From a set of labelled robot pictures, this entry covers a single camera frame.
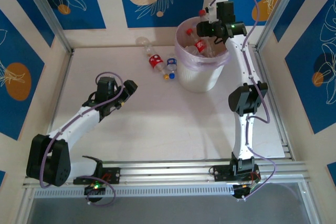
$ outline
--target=trash can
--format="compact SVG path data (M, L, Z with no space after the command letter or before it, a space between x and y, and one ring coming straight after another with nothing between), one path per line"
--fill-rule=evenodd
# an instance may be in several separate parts
M179 60L177 63L177 74L179 83L191 92L206 92L212 89L224 65L229 61L230 55L223 43L215 46L216 57L203 58L187 52L184 48L193 44L190 37L186 34L189 28L196 31L199 17L187 19L182 22L177 30L175 37L175 54Z

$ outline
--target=white floor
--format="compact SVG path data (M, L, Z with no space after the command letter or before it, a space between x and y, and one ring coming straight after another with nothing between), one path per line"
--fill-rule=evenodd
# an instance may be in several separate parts
M166 58L174 47L156 47ZM96 91L96 75L113 71L134 80L135 94L106 117L71 150L72 158L89 155L104 161L157 161L231 158L235 141L234 115L228 95L237 87L232 60L216 86L207 93L184 90L178 80L163 80L153 72L142 48L76 49L53 129L63 125ZM265 117L262 106L258 115ZM267 157L284 157L274 120L255 122L254 150Z

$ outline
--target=purple cable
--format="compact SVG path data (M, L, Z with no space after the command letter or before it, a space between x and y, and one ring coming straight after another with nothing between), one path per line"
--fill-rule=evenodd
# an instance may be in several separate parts
M77 116L75 116L70 122L68 122L68 123L61 129L60 132L56 133L56 135L52 138L52 140L51 140L50 143L48 144L48 146L47 146L47 148L46 148L46 151L44 152L44 155L43 155L43 158L42 158L41 169L40 169L40 178L39 178L41 188L48 188L48 187L51 185L51 184L49 184L49 185L45 186L45 185L43 184L43 174L44 174L44 168L45 168L45 165L46 165L47 156L48 156L48 153L49 153L49 151L50 151L50 149L51 149L51 147L52 147L54 141L55 141L55 140L62 134L62 132L63 132L64 130L66 130L70 125L72 125L75 121L77 121L77 120L78 120L79 118L81 118L83 115L89 113L90 111L96 109L97 107L103 106L103 105L105 105L105 104L107 104L107 103L109 103L109 102L114 101L115 99L117 99L117 98L121 95L121 93L122 93L122 91L123 91L123 81L122 81L121 77L120 77L119 75L117 75L116 73L113 73L113 72L103 72L103 73L100 73L100 74L97 75L97 77L96 77L96 84L98 84L98 78L99 78L101 75L106 74L106 73L112 74L112 75L116 76L116 77L120 80L120 82L121 82L121 89L120 89L119 93L118 93L115 97L113 97L112 99L107 100L107 101L104 101L104 102L102 102L102 103L99 103L99 104L97 104L96 106L93 106L93 107L91 107L91 108L85 110L85 111L82 113L82 115L77 115Z
M215 1L216 1L216 0L212 0L212 2L210 3L210 6L213 5ZM259 22L260 11L259 11L258 2L257 2L257 0L253 0L253 1L254 1L255 5L256 5L256 8L257 8L257 19L256 19L256 21L255 21L255 23L254 23L254 25L253 25L251 31L247 34L247 36L246 36L246 38L245 38L245 40L244 40L244 42L243 42L243 46L242 46L242 48L245 48L248 38L250 37L251 33L254 31L254 29L256 28L256 26L257 26L257 24L258 24L258 22ZM245 63L246 63L246 66L247 66L248 74L249 74L249 76L250 76L249 78L250 78L251 82L253 83L254 87L255 87L256 90L257 90L257 93L258 93L258 95L259 95L259 97L260 97L260 99L261 99L261 103L262 103L262 105L263 105L263 107L264 107L264 109L265 109L266 118L267 118L267 119L265 120L265 119L263 119L263 118L261 118L261 117L259 117L259 116L252 115L252 116L249 116L249 117L246 119L247 123L246 123L246 136L245 136L246 143L245 143L245 144L246 144L248 150L249 150L253 155L255 155L255 156L257 156L257 157L259 157L259 158L261 158L261 159L263 159L263 160L265 160L265 161L269 161L269 162L271 162L271 163L273 164L273 166L274 166L274 170L273 170L273 172L271 173L271 175L270 175L270 176L269 176L269 177L268 177L268 178L267 178L267 179L266 179L266 180L265 180L265 181L264 181L258 188L256 188L252 193L250 193L250 194L247 195L245 198L243 198L243 200L246 200L248 197L252 196L256 191L258 191L259 189L261 189L261 188L266 184L266 182L269 181L269 180L273 177L273 175L274 175L275 172L277 171L277 165L276 165L276 163L274 163L271 159L266 158L266 157L263 157L263 156L261 156L261 155L255 153L255 152L249 147L249 144L248 144L248 127L249 127L249 119L251 119L251 118L256 118L256 119L261 120L261 121L264 122L264 123L270 123L270 116L269 116L269 111L268 111L268 109L267 109L267 106L266 106L265 100L264 100L264 98L263 98L263 95L261 94L261 91L260 91L260 89L259 89L257 83L255 82L255 80L254 80L254 78L253 78L253 76L252 76L251 66L250 66L250 64L249 64L249 62L248 62L248 58L247 58L247 55L246 55L245 50L243 50L243 55L244 55Z
M88 201L88 203L90 203L90 205L93 205L95 207L109 207L109 206L111 206L114 203L114 200L116 199L116 191L115 191L115 189L113 188L113 186L110 183L108 183L107 181L105 181L105 180L103 180L101 178L96 178L96 177L92 177L92 176L80 176L80 177L81 178L94 179L94 180L100 181L100 182L106 184L108 187L110 187L111 190L112 190L112 192L113 192L113 199L110 202L108 202L106 204L97 205L96 203L89 201L89 195L90 195L91 192L93 192L93 190L92 190L86 196L86 200Z

